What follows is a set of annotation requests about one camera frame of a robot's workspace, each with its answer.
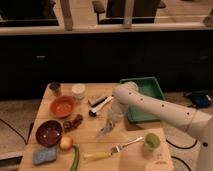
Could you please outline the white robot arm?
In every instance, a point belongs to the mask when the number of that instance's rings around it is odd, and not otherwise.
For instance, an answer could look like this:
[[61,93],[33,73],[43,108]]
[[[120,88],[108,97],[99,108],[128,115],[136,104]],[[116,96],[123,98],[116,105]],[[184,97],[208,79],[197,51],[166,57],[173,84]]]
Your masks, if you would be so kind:
[[118,84],[112,95],[109,122],[119,122],[129,106],[153,114],[201,143],[195,171],[213,171],[213,115],[143,95],[134,82]]

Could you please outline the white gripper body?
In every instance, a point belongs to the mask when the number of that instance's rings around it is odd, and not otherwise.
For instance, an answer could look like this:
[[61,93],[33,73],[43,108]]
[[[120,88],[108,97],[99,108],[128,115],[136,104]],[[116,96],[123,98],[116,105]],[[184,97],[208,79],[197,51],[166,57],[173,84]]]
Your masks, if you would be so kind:
[[113,122],[120,122],[127,113],[128,106],[113,99],[109,109],[109,118]]

